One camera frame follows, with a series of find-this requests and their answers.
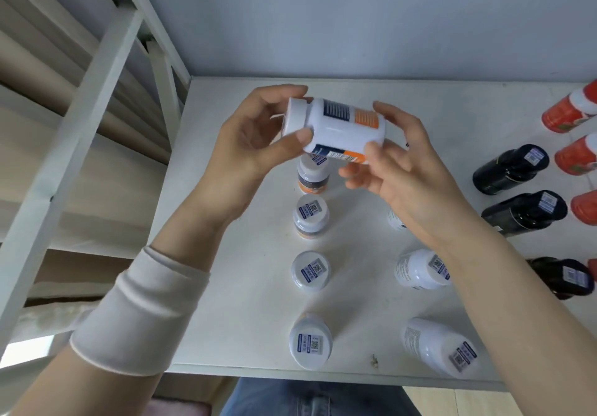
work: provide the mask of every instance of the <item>white wristband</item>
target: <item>white wristband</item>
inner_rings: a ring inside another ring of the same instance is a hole
[[[209,280],[145,247],[71,337],[85,361],[122,375],[164,372]]]

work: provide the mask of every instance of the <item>white table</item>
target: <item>white table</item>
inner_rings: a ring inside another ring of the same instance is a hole
[[[222,122],[255,87],[286,80],[196,78],[183,113],[153,222],[151,238],[205,170]],[[422,118],[438,153],[479,211],[512,195],[548,188],[570,199],[592,189],[586,177],[572,177],[555,164],[531,182],[498,196],[479,193],[473,171],[503,151],[532,142],[553,156],[571,142],[549,132],[541,113],[576,84],[293,80],[309,94],[367,108],[376,99]],[[589,124],[595,128],[597,121]],[[399,130],[393,139],[404,144]],[[300,196],[296,161],[272,171],[245,214],[233,223],[215,258],[210,285],[175,355],[171,371],[264,376],[405,386],[504,389],[454,289],[416,291],[400,287],[396,258],[421,247],[408,231],[386,222],[385,202],[365,191],[349,191],[337,174],[324,193],[331,227],[318,240],[300,238],[291,220]],[[546,230],[511,239],[526,257],[552,255],[586,261],[597,256],[595,234],[569,214]],[[330,259],[332,278],[312,296],[290,278],[294,257],[316,249]],[[597,333],[597,296],[564,302]],[[334,348],[320,372],[302,370],[288,351],[288,333],[305,311],[322,316]],[[440,378],[401,346],[399,330],[414,316],[452,325],[481,349],[482,374],[475,381]],[[372,355],[377,367],[372,365]]]

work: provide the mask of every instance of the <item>black bottle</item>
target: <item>black bottle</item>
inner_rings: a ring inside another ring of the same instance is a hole
[[[538,257],[527,262],[559,299],[569,299],[574,295],[583,297],[595,290],[589,269],[576,260]]]
[[[494,195],[531,180],[548,165],[549,155],[545,150],[525,144],[474,171],[473,183],[480,192]]]
[[[523,193],[486,208],[481,216],[504,237],[541,230],[568,214],[564,199],[544,189]]]

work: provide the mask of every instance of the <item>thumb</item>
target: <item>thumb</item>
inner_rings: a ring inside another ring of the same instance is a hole
[[[371,173],[392,186],[398,186],[404,183],[405,179],[411,178],[409,173],[401,168],[376,142],[367,143],[365,156],[369,162]]]
[[[287,134],[273,144],[259,151],[258,159],[262,166],[269,172],[278,164],[292,160],[303,153],[305,147],[313,138],[309,128],[301,128],[294,133]]]

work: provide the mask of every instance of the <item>metal frame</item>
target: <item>metal frame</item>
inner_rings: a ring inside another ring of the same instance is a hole
[[[187,88],[190,74],[149,0],[133,2],[136,8],[128,5],[118,8],[101,39],[48,154],[0,247],[0,356],[11,338],[19,311],[25,304],[54,235],[72,184],[144,21],[156,38],[156,42],[149,45],[149,50],[169,140],[174,143],[180,108],[172,70],[174,68]]]

